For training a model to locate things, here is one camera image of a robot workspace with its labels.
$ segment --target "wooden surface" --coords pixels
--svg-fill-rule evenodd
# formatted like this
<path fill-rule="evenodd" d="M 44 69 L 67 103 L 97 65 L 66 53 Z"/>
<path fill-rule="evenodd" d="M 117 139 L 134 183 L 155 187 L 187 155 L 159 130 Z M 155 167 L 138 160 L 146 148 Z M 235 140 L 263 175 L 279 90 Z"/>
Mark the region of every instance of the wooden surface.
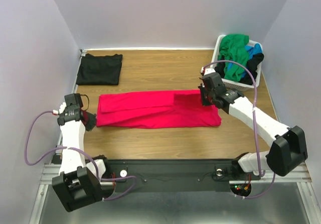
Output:
<path fill-rule="evenodd" d="M 101 94 L 131 91 L 197 89 L 201 67 L 212 59 L 211 50 L 193 51 L 88 51 L 94 56 L 123 54 L 119 86 L 79 86 L 90 98 L 89 112 L 97 113 Z M 254 92 L 245 95 L 252 101 Z M 257 106 L 275 118 L 263 76 Z M 255 152 L 253 131 L 241 121 L 219 111 L 217 128 L 127 129 L 95 128 L 86 132 L 85 151 L 110 159 L 234 158 Z M 260 139 L 260 151 L 268 150 Z"/>

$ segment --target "white basket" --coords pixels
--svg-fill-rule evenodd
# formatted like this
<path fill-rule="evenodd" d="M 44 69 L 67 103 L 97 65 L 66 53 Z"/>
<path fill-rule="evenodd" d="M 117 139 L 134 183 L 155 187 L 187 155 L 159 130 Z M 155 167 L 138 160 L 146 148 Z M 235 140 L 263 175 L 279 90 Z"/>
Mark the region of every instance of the white basket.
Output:
<path fill-rule="evenodd" d="M 214 54 L 213 54 L 213 57 L 212 57 L 212 62 L 215 62 L 217 61 L 217 57 L 218 55 L 220 54 L 220 44 L 221 44 L 221 41 L 223 39 L 223 37 L 225 37 L 226 35 L 220 35 L 218 38 L 217 38 L 217 41 L 216 41 L 216 45 L 215 45 L 215 50 L 214 50 Z M 258 43 L 258 42 L 254 42 L 254 41 L 249 41 L 249 43 L 247 44 L 248 46 L 251 46 L 251 47 L 254 47 L 254 45 Z M 261 65 L 262 65 L 262 62 L 259 63 L 259 65 L 257 65 L 257 77 L 255 79 L 255 83 L 256 83 L 256 87 L 259 86 L 260 84 L 260 77 L 261 77 Z M 234 82 L 234 81 L 231 81 L 231 80 L 227 80 L 227 79 L 222 79 L 225 86 L 228 87 L 228 88 L 235 88 L 239 91 L 247 91 L 251 88 L 254 88 L 253 85 L 247 85 L 247 84 L 244 84 L 244 83 L 239 83 L 239 82 Z"/>

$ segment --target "red towel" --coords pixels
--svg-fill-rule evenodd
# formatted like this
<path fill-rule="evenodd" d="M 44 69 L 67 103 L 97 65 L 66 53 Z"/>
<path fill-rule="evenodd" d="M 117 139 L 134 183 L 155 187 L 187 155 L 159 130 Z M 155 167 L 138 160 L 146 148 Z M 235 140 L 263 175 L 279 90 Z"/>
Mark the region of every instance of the red towel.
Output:
<path fill-rule="evenodd" d="M 146 91 L 99 97 L 97 126 L 140 129 L 219 126 L 218 109 L 199 90 Z"/>

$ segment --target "folded black shirt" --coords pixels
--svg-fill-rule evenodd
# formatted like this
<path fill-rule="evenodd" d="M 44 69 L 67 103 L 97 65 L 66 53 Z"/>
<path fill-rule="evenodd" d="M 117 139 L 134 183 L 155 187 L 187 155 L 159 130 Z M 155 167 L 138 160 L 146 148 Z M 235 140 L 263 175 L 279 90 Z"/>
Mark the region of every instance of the folded black shirt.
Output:
<path fill-rule="evenodd" d="M 86 54 L 81 58 L 77 85 L 118 85 L 122 55 L 95 57 Z"/>

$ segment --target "white wall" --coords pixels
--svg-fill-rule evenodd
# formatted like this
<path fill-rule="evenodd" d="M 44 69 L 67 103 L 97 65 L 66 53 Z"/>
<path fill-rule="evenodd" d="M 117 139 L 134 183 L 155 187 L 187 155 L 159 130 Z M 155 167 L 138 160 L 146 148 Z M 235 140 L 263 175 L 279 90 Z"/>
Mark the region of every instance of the white wall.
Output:
<path fill-rule="evenodd" d="M 321 203 L 321 0 L 287 0 L 268 32 L 263 73 L 276 113 L 305 131 L 307 166 Z"/>
<path fill-rule="evenodd" d="M 263 41 L 286 0 L 55 0 L 81 48 L 214 47 L 221 33 Z"/>
<path fill-rule="evenodd" d="M 24 140 L 32 119 L 70 93 L 79 48 L 54 0 L 0 0 L 0 15 L 0 223 L 29 223 L 43 163 L 24 163 Z M 39 120 L 30 161 L 56 145 L 58 130 L 55 117 Z"/>

